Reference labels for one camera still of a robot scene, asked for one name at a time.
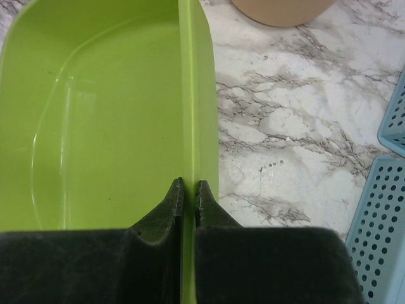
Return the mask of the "small blue perforated basket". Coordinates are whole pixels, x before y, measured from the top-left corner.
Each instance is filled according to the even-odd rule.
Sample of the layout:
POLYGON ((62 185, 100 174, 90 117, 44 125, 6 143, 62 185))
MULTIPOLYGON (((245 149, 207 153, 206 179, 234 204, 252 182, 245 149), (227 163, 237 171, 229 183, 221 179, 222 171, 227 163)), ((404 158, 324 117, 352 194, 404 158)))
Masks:
POLYGON ((365 303, 404 304, 404 160, 375 158, 346 239, 365 303))

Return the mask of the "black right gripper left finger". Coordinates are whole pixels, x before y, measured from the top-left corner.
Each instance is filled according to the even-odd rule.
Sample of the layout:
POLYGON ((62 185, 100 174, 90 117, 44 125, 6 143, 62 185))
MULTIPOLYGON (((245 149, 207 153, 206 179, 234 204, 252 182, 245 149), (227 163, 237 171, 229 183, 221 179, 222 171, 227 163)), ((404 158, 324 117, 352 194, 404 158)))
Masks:
POLYGON ((184 182, 126 229, 4 232, 2 303, 180 303, 184 182))

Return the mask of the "large blue perforated basket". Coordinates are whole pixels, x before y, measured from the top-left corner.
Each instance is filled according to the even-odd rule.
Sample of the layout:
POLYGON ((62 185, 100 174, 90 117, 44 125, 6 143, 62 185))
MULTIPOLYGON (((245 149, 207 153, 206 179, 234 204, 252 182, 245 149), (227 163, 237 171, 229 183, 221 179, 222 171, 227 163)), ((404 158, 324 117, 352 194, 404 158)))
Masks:
POLYGON ((380 143, 401 157, 404 157, 405 147, 404 86, 405 71, 402 69, 378 129, 378 140, 380 143))

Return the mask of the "orange round bin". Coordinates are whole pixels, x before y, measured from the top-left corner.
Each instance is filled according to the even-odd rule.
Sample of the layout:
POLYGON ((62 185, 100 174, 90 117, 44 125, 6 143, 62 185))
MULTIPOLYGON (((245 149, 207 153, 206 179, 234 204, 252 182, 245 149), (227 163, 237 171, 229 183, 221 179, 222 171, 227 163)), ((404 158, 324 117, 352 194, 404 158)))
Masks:
POLYGON ((314 20, 334 0, 232 0, 250 19, 273 27, 293 27, 314 20))

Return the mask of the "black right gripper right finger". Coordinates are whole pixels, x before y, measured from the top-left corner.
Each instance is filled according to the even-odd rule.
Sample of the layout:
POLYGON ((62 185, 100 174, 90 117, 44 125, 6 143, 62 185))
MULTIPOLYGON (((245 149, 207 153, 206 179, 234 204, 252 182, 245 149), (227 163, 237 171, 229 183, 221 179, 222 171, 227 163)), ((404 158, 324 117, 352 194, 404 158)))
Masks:
POLYGON ((362 303, 347 250, 319 227, 243 227, 197 187, 198 303, 362 303))

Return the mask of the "green plastic tray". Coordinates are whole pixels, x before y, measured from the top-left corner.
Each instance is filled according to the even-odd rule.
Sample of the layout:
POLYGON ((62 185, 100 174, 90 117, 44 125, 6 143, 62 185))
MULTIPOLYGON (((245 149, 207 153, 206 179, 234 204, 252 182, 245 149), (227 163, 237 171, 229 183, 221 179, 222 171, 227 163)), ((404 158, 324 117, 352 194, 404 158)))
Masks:
POLYGON ((29 1, 1 51, 1 234, 126 229, 177 178, 180 303, 195 303, 197 185, 218 191, 201 3, 29 1))

